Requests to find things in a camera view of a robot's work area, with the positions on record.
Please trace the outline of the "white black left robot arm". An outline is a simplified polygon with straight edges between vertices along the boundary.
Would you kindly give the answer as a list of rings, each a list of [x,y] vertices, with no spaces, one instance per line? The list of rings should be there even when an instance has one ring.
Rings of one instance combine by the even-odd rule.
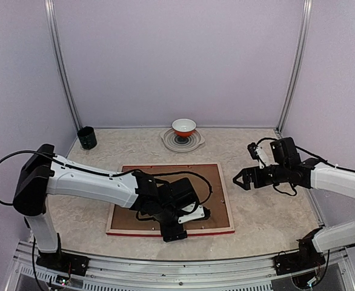
[[[69,161],[42,145],[21,169],[13,207],[22,214],[40,254],[57,270],[68,264],[46,205],[47,195],[70,195],[109,202],[157,221],[165,242],[184,239],[184,223],[204,210],[188,178],[168,182],[139,169],[109,172]]]

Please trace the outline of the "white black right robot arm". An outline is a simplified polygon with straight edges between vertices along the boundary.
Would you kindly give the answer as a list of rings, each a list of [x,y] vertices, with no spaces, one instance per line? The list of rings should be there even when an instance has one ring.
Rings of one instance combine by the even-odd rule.
[[[266,186],[275,189],[280,184],[288,184],[293,191],[301,187],[355,200],[355,170],[334,165],[311,152],[308,153],[310,158],[302,160],[299,153],[303,149],[295,145],[291,137],[267,140],[274,163],[266,160],[260,142],[252,142],[247,149],[259,164],[243,168],[233,177],[235,185],[248,191]],[[323,253],[350,246],[355,246],[355,219],[312,230],[299,240],[293,262],[297,268],[306,269]]]

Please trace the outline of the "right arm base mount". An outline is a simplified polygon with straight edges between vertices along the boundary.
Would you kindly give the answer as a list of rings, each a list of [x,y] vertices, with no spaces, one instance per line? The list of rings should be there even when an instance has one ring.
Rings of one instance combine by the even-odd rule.
[[[321,254],[304,257],[300,252],[280,252],[273,258],[273,262],[276,275],[280,276],[323,266],[326,260]]]

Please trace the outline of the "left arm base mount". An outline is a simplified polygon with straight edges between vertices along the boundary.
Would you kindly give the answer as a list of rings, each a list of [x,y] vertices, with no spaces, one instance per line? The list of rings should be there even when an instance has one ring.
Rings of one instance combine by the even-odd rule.
[[[62,250],[58,250],[55,253],[38,251],[36,260],[38,266],[78,276],[85,276],[89,262],[90,259],[86,256],[66,253]]]

